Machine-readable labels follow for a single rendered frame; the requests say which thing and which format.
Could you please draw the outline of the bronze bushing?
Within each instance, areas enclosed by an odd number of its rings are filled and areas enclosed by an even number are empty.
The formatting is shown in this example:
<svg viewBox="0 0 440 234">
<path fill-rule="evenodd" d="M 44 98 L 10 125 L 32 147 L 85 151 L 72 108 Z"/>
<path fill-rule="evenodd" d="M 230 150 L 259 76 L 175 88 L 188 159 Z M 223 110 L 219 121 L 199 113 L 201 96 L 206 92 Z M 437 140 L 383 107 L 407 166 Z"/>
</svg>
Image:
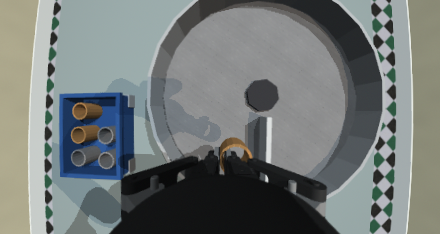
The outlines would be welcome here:
<svg viewBox="0 0 440 234">
<path fill-rule="evenodd" d="M 97 125 L 75 127 L 71 132 L 71 138 L 73 142 L 78 144 L 94 141 L 98 139 L 97 134 L 99 129 Z"/>
<path fill-rule="evenodd" d="M 78 120 L 98 119 L 101 117 L 103 110 L 99 104 L 77 103 L 74 105 L 72 113 L 73 113 L 73 116 Z"/>
<path fill-rule="evenodd" d="M 251 152 L 249 151 L 249 149 L 246 147 L 246 145 L 243 143 L 242 140 L 238 139 L 238 138 L 228 138 L 225 141 L 222 142 L 221 146 L 220 146 L 220 167 L 221 169 L 224 171 L 224 153 L 225 151 L 227 151 L 229 148 L 232 147 L 240 147 L 245 149 L 244 150 L 244 154 L 242 156 L 241 161 L 246 161 L 249 158 L 252 158 Z"/>
</svg>

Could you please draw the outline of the grey metal sleeve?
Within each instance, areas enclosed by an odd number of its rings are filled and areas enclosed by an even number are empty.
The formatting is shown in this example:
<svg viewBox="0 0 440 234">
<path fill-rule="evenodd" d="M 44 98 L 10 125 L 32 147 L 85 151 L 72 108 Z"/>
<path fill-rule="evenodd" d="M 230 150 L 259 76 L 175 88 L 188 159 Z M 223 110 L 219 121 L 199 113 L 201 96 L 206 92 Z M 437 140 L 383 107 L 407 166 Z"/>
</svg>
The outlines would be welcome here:
<svg viewBox="0 0 440 234">
<path fill-rule="evenodd" d="M 73 151 L 71 154 L 72 163 L 79 167 L 98 160 L 101 150 L 97 146 L 89 146 Z"/>
<path fill-rule="evenodd" d="M 103 169 L 110 169 L 116 166 L 116 148 L 101 153 L 98 158 L 98 163 Z"/>
<path fill-rule="evenodd" d="M 109 143 L 116 142 L 115 126 L 102 127 L 98 131 L 97 136 L 98 136 L 98 140 L 102 144 L 109 144 Z"/>
</svg>

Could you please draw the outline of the blue crate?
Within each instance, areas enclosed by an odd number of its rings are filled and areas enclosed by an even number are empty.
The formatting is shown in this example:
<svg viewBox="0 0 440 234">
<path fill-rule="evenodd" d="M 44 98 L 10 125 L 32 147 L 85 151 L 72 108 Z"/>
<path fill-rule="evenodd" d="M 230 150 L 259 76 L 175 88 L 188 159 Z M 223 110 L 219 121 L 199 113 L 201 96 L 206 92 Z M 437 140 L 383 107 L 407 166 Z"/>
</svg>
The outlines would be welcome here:
<svg viewBox="0 0 440 234">
<path fill-rule="evenodd" d="M 104 98 L 82 98 L 104 97 Z M 97 125 L 99 128 L 115 125 L 116 97 L 116 142 L 104 145 L 94 140 L 76 144 L 71 139 L 73 128 Z M 94 99 L 94 100 L 91 100 Z M 78 102 L 99 104 L 103 113 L 98 119 L 78 120 L 73 117 L 73 106 Z M 123 93 L 76 93 L 60 94 L 59 101 L 59 151 L 60 177 L 121 180 L 123 175 L 135 168 L 134 158 L 134 108 L 135 96 Z M 76 149 L 97 146 L 101 153 L 116 148 L 116 166 L 103 169 L 98 160 L 83 166 L 75 166 L 71 154 Z"/>
</svg>

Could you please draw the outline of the grey round turntable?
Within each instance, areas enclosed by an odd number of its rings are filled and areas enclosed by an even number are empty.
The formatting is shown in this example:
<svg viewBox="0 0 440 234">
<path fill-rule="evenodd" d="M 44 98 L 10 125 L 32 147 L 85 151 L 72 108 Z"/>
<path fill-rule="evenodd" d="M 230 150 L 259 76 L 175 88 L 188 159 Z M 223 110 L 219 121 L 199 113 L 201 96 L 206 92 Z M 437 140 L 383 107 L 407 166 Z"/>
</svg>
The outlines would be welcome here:
<svg viewBox="0 0 440 234">
<path fill-rule="evenodd" d="M 324 183 L 328 199 L 378 142 L 385 77 L 338 0 L 193 0 L 157 44 L 147 109 L 167 163 L 204 160 L 234 137 L 253 158 Z"/>
</svg>

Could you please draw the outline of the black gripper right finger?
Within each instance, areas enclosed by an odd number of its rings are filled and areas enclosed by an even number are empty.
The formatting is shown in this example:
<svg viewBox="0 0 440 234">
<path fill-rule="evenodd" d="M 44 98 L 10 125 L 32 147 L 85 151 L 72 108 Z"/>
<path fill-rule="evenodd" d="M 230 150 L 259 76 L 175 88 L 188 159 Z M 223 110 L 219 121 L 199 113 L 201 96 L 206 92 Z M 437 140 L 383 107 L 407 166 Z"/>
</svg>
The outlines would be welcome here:
<svg viewBox="0 0 440 234">
<path fill-rule="evenodd" d="M 267 175 L 268 182 L 287 189 L 291 193 L 301 197 L 325 218 L 326 185 L 256 158 L 249 158 L 246 163 L 246 161 L 241 161 L 236 152 L 231 151 L 230 148 L 225 151 L 224 174 L 245 176 L 260 180 L 260 172 Z"/>
</svg>

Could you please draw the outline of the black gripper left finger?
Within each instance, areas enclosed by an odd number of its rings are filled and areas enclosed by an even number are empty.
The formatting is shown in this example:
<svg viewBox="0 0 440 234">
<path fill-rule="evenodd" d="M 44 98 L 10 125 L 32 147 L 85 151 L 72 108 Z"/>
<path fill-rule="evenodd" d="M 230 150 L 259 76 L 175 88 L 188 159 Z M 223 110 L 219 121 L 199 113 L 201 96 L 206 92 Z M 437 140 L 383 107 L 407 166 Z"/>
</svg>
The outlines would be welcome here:
<svg viewBox="0 0 440 234">
<path fill-rule="evenodd" d="M 185 179 L 178 183 L 186 179 L 220 174 L 220 147 L 210 150 L 204 160 L 198 161 L 198 157 L 189 156 L 122 178 L 121 220 L 155 192 L 177 183 L 178 173 L 183 170 Z"/>
</svg>

